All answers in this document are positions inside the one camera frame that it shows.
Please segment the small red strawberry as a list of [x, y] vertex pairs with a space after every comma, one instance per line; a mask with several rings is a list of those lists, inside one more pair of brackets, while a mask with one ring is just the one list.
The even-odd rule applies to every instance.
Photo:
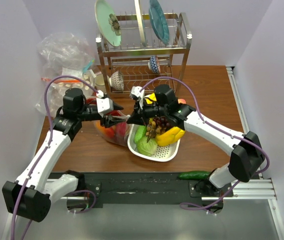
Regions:
[[126, 122], [118, 123], [115, 129], [116, 138], [120, 140], [125, 139], [127, 135], [127, 129], [128, 129], [128, 126]]

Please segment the orange red pepper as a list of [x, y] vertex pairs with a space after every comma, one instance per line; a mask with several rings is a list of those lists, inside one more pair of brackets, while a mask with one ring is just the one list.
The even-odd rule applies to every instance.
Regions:
[[103, 126], [101, 126], [99, 128], [100, 132], [107, 138], [114, 138], [115, 137], [115, 131], [112, 127], [109, 127], [109, 128], [105, 128]]

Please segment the clear polka dot zip bag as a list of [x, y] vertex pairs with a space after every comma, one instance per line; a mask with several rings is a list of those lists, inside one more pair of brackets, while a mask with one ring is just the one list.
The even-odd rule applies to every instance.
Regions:
[[[111, 113], [109, 113], [109, 115], [111, 115], [111, 116], [122, 116], [122, 117], [126, 117], [126, 119], [129, 118], [128, 115], [125, 115], [124, 113], [122, 113], [119, 110], [114, 110]], [[131, 124], [127, 124], [127, 126], [128, 126], [128, 129], [127, 129], [127, 135], [126, 135], [125, 139], [118, 139], [118, 138], [116, 138], [116, 133], [115, 133], [115, 137], [114, 138], [107, 138], [99, 130], [99, 128], [101, 127], [100, 121], [99, 120], [94, 121], [94, 127], [96, 128], [96, 130], [98, 131], [98, 134], [100, 136], [102, 136], [106, 141], [108, 141], [110, 143], [114, 143], [114, 144], [117, 144], [117, 145], [120, 145], [120, 146], [124, 146], [124, 147], [127, 146], [127, 140], [128, 140], [129, 132], [130, 132], [130, 129], [131, 129], [132, 125]]]

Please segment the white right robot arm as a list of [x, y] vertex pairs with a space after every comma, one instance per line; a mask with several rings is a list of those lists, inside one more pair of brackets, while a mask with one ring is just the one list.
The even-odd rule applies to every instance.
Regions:
[[156, 101], [147, 103], [144, 88], [132, 88], [130, 97], [135, 100], [135, 105], [128, 124], [142, 126], [150, 119], [162, 117], [170, 126], [199, 135], [230, 156], [228, 164], [209, 175], [204, 184], [207, 195], [216, 196], [222, 191], [222, 187], [235, 180], [247, 183], [257, 173], [266, 153], [256, 133], [241, 133], [204, 117], [198, 107], [179, 103], [174, 91], [167, 84], [157, 86], [154, 94]]

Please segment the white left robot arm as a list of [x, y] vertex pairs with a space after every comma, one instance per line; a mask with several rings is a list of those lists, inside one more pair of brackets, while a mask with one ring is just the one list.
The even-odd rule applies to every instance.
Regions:
[[81, 89], [68, 89], [42, 146], [28, 167], [14, 182], [7, 181], [2, 187], [12, 217], [21, 216], [39, 223], [47, 216], [51, 205], [63, 196], [80, 196], [87, 192], [84, 175], [72, 170], [54, 182], [46, 181], [61, 154], [81, 129], [82, 122], [99, 121], [101, 126], [109, 128], [125, 121], [110, 114], [123, 109], [102, 91], [98, 91], [95, 104], [87, 104]]

